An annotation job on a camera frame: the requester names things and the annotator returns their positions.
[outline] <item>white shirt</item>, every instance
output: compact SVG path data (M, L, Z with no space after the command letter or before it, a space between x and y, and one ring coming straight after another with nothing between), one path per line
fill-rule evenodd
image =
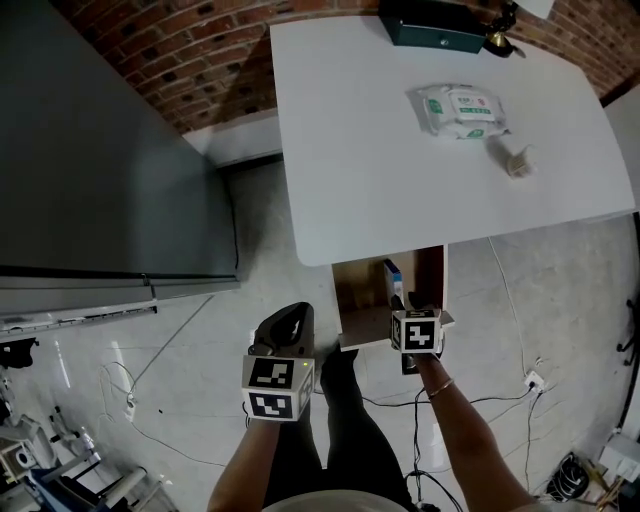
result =
M542 505L530 505L513 512L548 512ZM361 491L331 490L301 494L279 501L263 512L407 512L397 503Z

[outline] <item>white table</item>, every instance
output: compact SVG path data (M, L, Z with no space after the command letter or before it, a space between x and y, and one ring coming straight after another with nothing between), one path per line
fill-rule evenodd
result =
M631 210L620 149L584 73L518 42L526 59L395 47L376 17L271 28L296 246L323 265ZM483 141L421 131L407 91L486 87L513 152L540 171L511 180Z

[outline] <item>leg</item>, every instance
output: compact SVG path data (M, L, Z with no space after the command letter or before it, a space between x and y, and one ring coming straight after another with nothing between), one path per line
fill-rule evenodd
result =
M389 442L367 414L353 371L357 351L338 348L322 367L329 404L328 477L334 489L354 489L388 498L415 510Z
M295 423L280 426L263 508L292 496L321 490L322 464L311 432L311 402Z

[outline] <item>tiled floor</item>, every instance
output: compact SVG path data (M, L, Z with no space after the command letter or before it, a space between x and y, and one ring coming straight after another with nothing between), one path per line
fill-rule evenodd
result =
M337 335L330 269L304 267L295 255L282 166L234 176L232 192L244 263L242 288L215 296L135 391L134 422L141 431L219 464L231 457L244 431L240 368L251 329L280 307L305 300L315 308L316 343L330 344ZM470 399L522 394L523 363L546 379L551 390L538 401L531 423L534 490L569 449L594 454L618 420L629 373L615 346L627 337L625 301L638 281L635 234L631 217L621 217L496 237L493 244L522 345L489 241L455 244L449 248L449 310L456 325L448 334L444 363ZM53 405L61 405L70 422L84 426L112 461L162 475L172 482L166 489L181 511L202 512L222 468L193 462L144 438L125 419L124 396L109 386L107 372L116 385L126 387L120 368L108 363L120 361L137 375L203 300L182 299L163 305L154 316L41 337L40 347L32 351L34 365L10 372L20 410L43 418ZM356 367L363 394L370 398L406 401L420 388L417 378L400 375L397 353L388 347L361 351ZM478 404L522 481L530 404L530 397ZM367 407L409 471L412 408ZM313 396L312 413L318 451L326 460L322 396ZM428 406L421 406L420 443L422 469L461 499ZM424 482L423 489L428 500L452 510L435 485Z

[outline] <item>wall outlet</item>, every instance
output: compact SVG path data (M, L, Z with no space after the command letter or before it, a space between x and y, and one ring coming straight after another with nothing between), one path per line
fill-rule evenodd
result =
M544 379L533 370L527 374L524 379L524 385L534 393L540 394L544 392Z

